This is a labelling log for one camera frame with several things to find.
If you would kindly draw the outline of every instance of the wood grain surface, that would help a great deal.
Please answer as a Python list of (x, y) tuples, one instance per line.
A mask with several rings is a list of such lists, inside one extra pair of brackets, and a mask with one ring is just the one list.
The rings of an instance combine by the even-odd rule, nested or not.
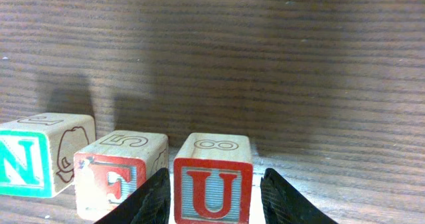
[[(242, 134), (340, 223), (423, 223), (424, 50), (425, 0), (0, 0), (0, 122)], [(7, 223), (74, 209), (0, 197)]]

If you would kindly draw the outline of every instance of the green border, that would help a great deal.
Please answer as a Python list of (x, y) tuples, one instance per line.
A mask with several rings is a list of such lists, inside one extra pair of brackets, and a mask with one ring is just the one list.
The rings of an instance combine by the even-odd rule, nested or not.
[(5, 195), (16, 195), (21, 197), (52, 197), (52, 184), (50, 181), (49, 172), (49, 158), (48, 158), (48, 147), (47, 138), (43, 133), (38, 132), (27, 132), (27, 131), (12, 131), (12, 130), (0, 130), (0, 136), (20, 136), (20, 137), (36, 137), (39, 139), (40, 154), (41, 154), (41, 166), (42, 173), (44, 176), (44, 187), (5, 187), (0, 184), (0, 194)]

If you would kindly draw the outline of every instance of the green block face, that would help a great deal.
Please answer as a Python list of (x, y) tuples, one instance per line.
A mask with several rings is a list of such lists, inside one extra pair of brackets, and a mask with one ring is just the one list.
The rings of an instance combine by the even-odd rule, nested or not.
[(0, 194), (51, 197), (47, 137), (0, 130)]

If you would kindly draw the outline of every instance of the toy cube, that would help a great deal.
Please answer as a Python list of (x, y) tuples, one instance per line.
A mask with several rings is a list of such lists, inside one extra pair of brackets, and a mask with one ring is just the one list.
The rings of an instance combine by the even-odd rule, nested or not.
[(251, 188), (246, 136), (193, 133), (174, 159), (175, 222), (248, 223)]
[(99, 220), (161, 168), (168, 168), (168, 137), (113, 131), (74, 155), (77, 213)]
[(54, 197), (74, 179), (74, 153), (95, 139), (89, 115), (44, 113), (0, 124), (0, 194)]

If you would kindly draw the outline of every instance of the red painted square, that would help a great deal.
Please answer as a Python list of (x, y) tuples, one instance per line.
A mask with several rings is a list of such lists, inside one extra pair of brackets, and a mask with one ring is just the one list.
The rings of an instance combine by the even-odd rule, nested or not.
[(145, 162), (137, 158), (77, 153), (74, 171), (77, 211), (89, 220), (108, 214), (146, 180)]
[[(189, 208), (195, 212), (198, 217), (185, 217), (183, 215), (183, 194), (182, 194), (182, 175), (183, 169), (186, 169), (185, 175), (191, 176), (193, 185), (193, 200), (189, 203), (193, 204), (193, 208)], [(210, 188), (207, 186), (207, 178), (212, 173), (211, 170), (219, 170), (219, 177), (223, 182), (222, 207), (220, 210), (210, 210), (206, 205), (205, 193)], [(242, 176), (240, 181), (240, 202), (239, 218), (236, 221), (225, 220), (230, 213), (229, 203), (233, 202), (232, 182), (237, 179), (238, 174)], [(178, 224), (185, 223), (248, 223), (249, 210), (252, 189), (252, 164), (242, 162), (218, 161), (218, 160), (200, 160), (191, 158), (177, 158), (174, 161), (174, 214), (175, 222)]]

